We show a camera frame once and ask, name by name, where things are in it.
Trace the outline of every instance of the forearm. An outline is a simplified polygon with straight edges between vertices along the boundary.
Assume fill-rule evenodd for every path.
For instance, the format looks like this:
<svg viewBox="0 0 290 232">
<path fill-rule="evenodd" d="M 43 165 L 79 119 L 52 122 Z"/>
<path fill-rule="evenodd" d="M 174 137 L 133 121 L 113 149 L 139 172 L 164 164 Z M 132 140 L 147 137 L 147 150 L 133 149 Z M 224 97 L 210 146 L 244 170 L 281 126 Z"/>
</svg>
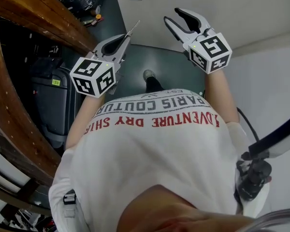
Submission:
<svg viewBox="0 0 290 232">
<path fill-rule="evenodd" d="M 98 99 L 91 96 L 86 96 L 70 128 L 66 142 L 66 149 L 75 146 L 79 142 L 84 134 L 84 130 L 86 129 L 88 122 L 102 106 L 103 101 L 104 95 Z"/>
<path fill-rule="evenodd" d="M 226 122 L 239 122 L 239 115 L 223 70 L 205 77 L 205 99 Z"/>
</svg>

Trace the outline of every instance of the black cable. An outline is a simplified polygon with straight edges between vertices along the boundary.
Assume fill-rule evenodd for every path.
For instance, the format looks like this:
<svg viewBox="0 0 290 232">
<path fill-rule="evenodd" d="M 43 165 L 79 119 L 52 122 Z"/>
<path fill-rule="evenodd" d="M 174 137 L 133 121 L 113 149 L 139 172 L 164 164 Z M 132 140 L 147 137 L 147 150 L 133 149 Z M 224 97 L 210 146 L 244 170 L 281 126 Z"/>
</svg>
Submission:
<svg viewBox="0 0 290 232">
<path fill-rule="evenodd" d="M 244 118 L 244 120 L 246 121 L 246 123 L 248 124 L 248 126 L 249 126 L 249 128 L 250 128 L 253 136 L 255 137 L 256 141 L 259 141 L 260 139 L 259 139 L 259 137 L 258 137 L 255 129 L 252 127 L 251 123 L 249 122 L 248 118 L 245 116 L 245 114 L 242 112 L 242 110 L 239 109 L 238 107 L 237 107 L 237 111 Z"/>
</svg>

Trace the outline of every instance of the white t-shirt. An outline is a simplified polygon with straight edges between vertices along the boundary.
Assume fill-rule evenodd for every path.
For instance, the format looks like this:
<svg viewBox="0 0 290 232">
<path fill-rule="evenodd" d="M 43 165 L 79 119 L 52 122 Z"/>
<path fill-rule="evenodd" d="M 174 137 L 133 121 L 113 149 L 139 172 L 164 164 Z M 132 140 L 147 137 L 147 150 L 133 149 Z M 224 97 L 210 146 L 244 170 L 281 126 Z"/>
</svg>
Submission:
<svg viewBox="0 0 290 232">
<path fill-rule="evenodd" d="M 235 164 L 248 145 L 238 123 L 226 125 L 192 91 L 173 89 L 108 102 L 76 148 L 62 157 L 49 191 L 57 228 L 66 231 L 62 198 L 71 189 L 95 232 L 116 232 L 127 205 L 154 185 L 200 210 L 235 214 Z"/>
</svg>

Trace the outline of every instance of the black pants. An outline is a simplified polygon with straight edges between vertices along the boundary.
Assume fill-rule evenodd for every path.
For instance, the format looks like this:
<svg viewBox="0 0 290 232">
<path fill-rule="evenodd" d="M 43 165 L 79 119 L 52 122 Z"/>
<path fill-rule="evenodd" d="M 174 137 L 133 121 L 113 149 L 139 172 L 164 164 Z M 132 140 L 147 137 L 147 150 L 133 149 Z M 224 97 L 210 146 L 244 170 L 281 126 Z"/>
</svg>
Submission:
<svg viewBox="0 0 290 232">
<path fill-rule="evenodd" d="M 165 90 L 160 82 L 153 76 L 146 79 L 146 93 L 153 93 Z"/>
</svg>

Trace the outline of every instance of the yellow label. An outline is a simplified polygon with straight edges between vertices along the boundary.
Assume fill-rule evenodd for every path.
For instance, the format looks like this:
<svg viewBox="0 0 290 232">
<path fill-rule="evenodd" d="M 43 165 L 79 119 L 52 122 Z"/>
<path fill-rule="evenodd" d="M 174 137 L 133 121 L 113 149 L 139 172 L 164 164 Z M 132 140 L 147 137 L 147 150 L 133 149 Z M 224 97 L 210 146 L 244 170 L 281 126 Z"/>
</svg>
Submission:
<svg viewBox="0 0 290 232">
<path fill-rule="evenodd" d="M 60 80 L 53 79 L 52 85 L 60 86 Z"/>
</svg>

